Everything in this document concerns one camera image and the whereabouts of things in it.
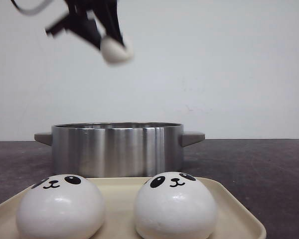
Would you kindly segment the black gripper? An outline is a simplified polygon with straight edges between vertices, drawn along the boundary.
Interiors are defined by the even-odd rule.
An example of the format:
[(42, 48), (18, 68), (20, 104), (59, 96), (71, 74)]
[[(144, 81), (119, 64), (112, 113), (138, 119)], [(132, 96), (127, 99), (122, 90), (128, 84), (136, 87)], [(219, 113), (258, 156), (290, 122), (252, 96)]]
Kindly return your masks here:
[(62, 30), (71, 30), (100, 50), (102, 37), (95, 20), (87, 17), (87, 12), (91, 10), (105, 28), (106, 34), (125, 47), (118, 22), (116, 0), (67, 0), (66, 4), (68, 14), (48, 27), (45, 30), (47, 34), (56, 36)]

